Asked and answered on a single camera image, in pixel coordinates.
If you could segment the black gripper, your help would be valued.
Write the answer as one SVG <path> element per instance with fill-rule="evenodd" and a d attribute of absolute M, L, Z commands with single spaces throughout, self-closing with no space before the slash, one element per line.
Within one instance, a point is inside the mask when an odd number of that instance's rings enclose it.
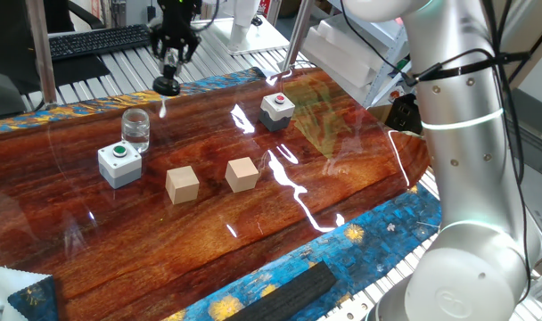
<path fill-rule="evenodd" d="M 167 47 L 180 47 L 177 48 L 177 65 L 187 64 L 199 46 L 191 21 L 201 12 L 202 0 L 158 0 L 158 5 L 162 19 L 159 25 L 150 27 L 152 55 L 163 67 L 169 53 Z"/>

